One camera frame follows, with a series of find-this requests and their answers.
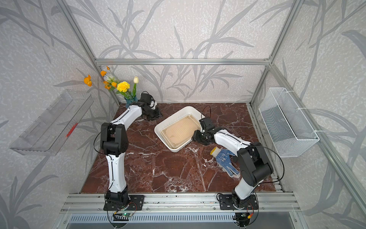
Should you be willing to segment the white plastic storage box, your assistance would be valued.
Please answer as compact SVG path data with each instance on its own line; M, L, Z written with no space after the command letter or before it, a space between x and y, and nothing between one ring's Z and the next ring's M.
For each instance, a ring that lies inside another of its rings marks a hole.
M154 132L174 153L192 141L196 130L201 131L199 120L204 115L192 106L186 106L156 125Z

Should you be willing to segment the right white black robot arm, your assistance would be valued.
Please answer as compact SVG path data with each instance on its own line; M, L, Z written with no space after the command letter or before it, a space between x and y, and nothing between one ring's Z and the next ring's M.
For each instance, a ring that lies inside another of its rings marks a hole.
M254 197L255 188L273 173L273 167L265 148L259 142L250 143L215 127L211 119L199 120L202 130L196 130L192 140L203 145L216 143L211 155L228 175L241 175L239 184L232 190L232 202L237 208Z

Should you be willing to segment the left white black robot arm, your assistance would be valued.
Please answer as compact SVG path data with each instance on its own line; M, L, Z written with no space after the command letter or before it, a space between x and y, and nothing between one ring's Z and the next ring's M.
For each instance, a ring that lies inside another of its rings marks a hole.
M129 105L119 117L103 123L100 133L100 148L106 155L109 169L109 188L106 192L107 203L123 206L130 202L124 175L124 157L129 147L128 127L139 117L147 121L161 116L157 102L150 95L141 94L140 100Z

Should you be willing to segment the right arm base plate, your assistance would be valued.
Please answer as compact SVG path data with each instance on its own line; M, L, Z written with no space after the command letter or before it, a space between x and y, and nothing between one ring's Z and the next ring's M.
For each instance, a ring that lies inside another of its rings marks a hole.
M255 194L246 199L240 199L236 195L218 193L216 199L220 204L220 210L258 210L258 200Z

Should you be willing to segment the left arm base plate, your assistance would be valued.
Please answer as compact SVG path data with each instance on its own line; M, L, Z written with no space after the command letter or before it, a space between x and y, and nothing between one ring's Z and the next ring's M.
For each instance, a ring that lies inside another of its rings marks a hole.
M117 211L123 209L141 211L144 204L144 198L144 195L129 195L128 197L113 198L107 194L104 211Z

